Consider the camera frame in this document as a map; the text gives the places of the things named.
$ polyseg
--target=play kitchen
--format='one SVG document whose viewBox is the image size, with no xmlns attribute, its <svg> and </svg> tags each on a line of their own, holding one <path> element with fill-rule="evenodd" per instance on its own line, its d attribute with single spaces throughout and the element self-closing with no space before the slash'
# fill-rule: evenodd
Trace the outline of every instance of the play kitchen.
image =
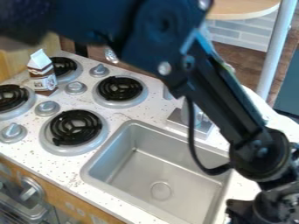
<svg viewBox="0 0 299 224">
<path fill-rule="evenodd" d="M 183 100 L 165 99 L 161 81 L 67 52 L 40 50 L 27 66 L 0 83 L 0 220 L 222 224 L 226 199 L 259 191 L 234 171 L 198 169 Z M 298 140 L 290 120 L 247 92 L 269 126 Z M 198 155 L 224 164 L 228 143 L 198 119 Z"/>
</svg>

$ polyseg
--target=white countertop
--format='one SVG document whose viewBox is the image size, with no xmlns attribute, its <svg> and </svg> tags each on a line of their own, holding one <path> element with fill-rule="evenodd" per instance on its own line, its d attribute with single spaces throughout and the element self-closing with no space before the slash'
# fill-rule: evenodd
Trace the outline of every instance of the white countertop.
<svg viewBox="0 0 299 224">
<path fill-rule="evenodd" d="M 60 104 L 60 111 L 68 109 L 90 109 L 96 111 L 108 122 L 108 137 L 110 137 L 124 122 L 130 119 L 140 120 L 165 129 L 166 118 L 175 107 L 180 107 L 182 104 L 181 101 L 166 101 L 163 99 L 163 84 L 161 81 L 138 73 L 129 72 L 118 67 L 106 65 L 110 69 L 110 75 L 126 74 L 138 77 L 138 79 L 142 80 L 147 85 L 149 96 L 144 102 L 133 108 L 103 108 L 96 104 L 91 96 L 92 87 L 95 82 L 99 81 L 99 79 L 89 75 L 89 69 L 97 66 L 99 62 L 67 52 L 60 52 L 58 56 L 76 59 L 81 63 L 84 67 L 84 72 L 77 81 L 82 81 L 87 84 L 88 90 L 85 94 L 71 96 L 66 94 L 63 91 L 63 88 L 61 88 L 58 93 L 49 98 L 39 95 L 36 105 L 40 102 L 52 100 Z M 20 75 L 1 83 L 1 85 L 19 84 L 26 86 L 28 85 L 28 80 L 29 74 L 23 72 Z M 259 110 L 263 112 L 263 115 L 269 118 L 269 127 L 283 130 L 291 142 L 299 142 L 299 134 L 298 131 L 296 131 L 298 126 L 295 122 L 284 116 L 277 115 L 251 90 L 247 89 L 247 92 L 251 95 L 251 98 Z M 38 133 L 40 127 L 47 119 L 49 118 L 35 116 L 33 107 L 24 115 L 5 122 L 0 122 L 0 130 L 12 122 L 22 124 L 29 130 L 28 136 L 21 142 L 14 144 L 0 143 L 0 153 L 2 156 L 126 223 L 167 223 L 138 207 L 132 206 L 106 192 L 98 190 L 81 180 L 81 167 L 97 150 L 75 157 L 55 156 L 45 151 L 38 141 Z M 220 135 L 217 129 L 214 129 L 208 139 L 206 141 L 201 141 L 201 143 L 211 145 L 215 149 L 222 151 L 227 151 L 228 149 L 227 141 Z M 258 191 L 259 189 L 254 182 L 242 178 L 234 171 L 223 202 L 226 199 L 252 200 Z M 223 203 L 216 215 L 215 224 L 223 223 L 225 208 L 226 205 Z"/>
</svg>

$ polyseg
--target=wooden cabinet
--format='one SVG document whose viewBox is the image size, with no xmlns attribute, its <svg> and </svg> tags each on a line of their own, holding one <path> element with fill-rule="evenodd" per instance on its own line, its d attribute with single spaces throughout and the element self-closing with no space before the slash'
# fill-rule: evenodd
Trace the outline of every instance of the wooden cabinet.
<svg viewBox="0 0 299 224">
<path fill-rule="evenodd" d="M 0 166 L 0 175 L 4 175 L 6 178 L 9 178 L 14 182 L 19 183 L 20 176 L 30 177 L 37 181 L 37 183 L 43 187 L 45 191 L 45 200 L 49 204 L 57 207 L 67 215 L 74 217 L 74 219 L 81 221 L 83 224 L 124 223 L 116 219 L 114 216 L 101 211 L 99 208 L 86 203 L 82 199 L 79 199 L 68 192 L 65 192 L 61 188 L 37 177 L 3 157 L 0 157 Z"/>
</svg>

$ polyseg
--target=small milk carton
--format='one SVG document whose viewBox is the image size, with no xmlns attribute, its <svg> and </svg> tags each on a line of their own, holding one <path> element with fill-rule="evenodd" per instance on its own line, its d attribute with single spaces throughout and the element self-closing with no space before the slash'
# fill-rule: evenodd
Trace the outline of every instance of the small milk carton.
<svg viewBox="0 0 299 224">
<path fill-rule="evenodd" d="M 43 49 L 31 55 L 27 68 L 37 94 L 49 96 L 58 89 L 54 66 Z"/>
</svg>

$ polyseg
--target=stainless steel sink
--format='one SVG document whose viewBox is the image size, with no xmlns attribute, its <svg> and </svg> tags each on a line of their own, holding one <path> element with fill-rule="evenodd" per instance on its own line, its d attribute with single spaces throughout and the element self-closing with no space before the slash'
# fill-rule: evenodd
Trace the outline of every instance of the stainless steel sink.
<svg viewBox="0 0 299 224">
<path fill-rule="evenodd" d="M 210 224 L 230 172 L 206 176 L 182 136 L 143 122 L 124 123 L 81 170 L 91 186 L 169 223 Z M 197 147 L 207 167 L 227 157 Z"/>
</svg>

